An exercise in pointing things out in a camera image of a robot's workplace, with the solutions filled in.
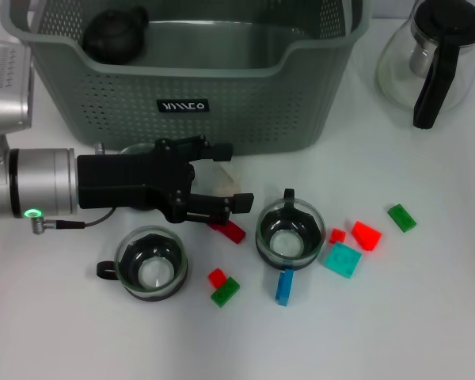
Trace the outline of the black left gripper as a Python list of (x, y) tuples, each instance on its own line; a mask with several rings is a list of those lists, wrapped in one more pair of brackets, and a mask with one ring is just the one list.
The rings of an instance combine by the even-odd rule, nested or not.
[(211, 144), (205, 135), (160, 139), (141, 154), (77, 157), (78, 205), (81, 209), (153, 208), (171, 223), (202, 222), (225, 226), (231, 214), (248, 214), (254, 194), (227, 197), (191, 194), (189, 162), (229, 162), (232, 143)]

